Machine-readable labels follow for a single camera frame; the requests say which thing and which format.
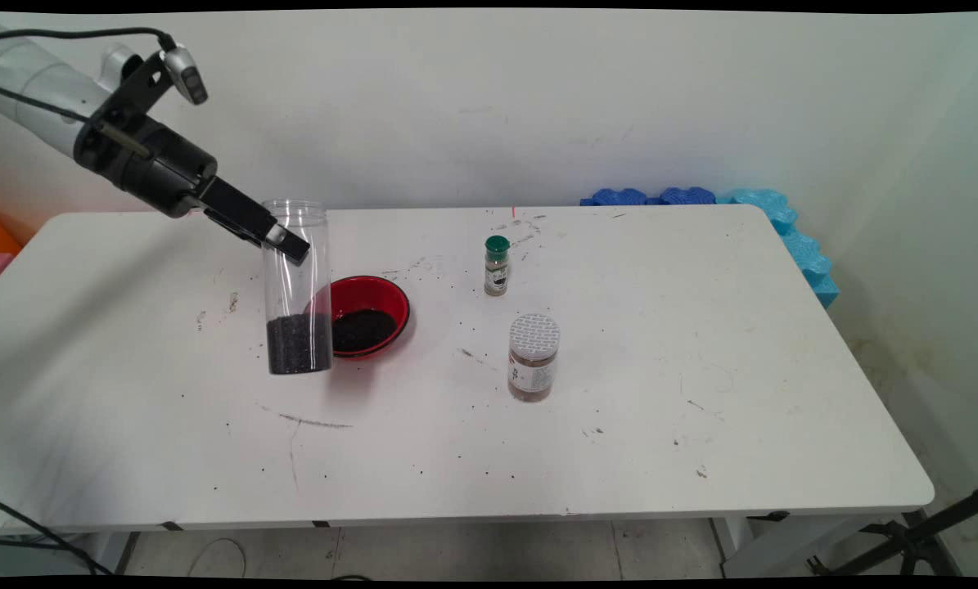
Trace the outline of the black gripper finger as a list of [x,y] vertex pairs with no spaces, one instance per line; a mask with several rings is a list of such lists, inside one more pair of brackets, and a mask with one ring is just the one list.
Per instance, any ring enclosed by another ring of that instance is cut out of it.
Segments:
[[287,261],[301,265],[308,257],[309,243],[279,222],[265,206],[246,196],[223,179],[215,178],[201,194],[201,206],[212,209],[263,238],[264,249],[282,254]]
[[245,240],[251,245],[256,246],[257,249],[262,249],[264,247],[263,238],[251,232],[249,228],[243,227],[243,225],[235,223],[230,218],[224,217],[223,215],[220,215],[220,213],[212,211],[212,209],[205,209],[205,216],[208,217],[208,219],[212,220],[213,223],[217,223],[220,227],[223,227],[224,230],[230,231],[231,234],[233,234],[235,237],[238,237],[239,239]]

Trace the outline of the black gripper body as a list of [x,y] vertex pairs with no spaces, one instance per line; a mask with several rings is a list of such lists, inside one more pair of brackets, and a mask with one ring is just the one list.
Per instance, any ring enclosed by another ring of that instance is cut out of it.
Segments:
[[85,124],[74,162],[171,218],[200,206],[216,159],[140,110],[108,110]]

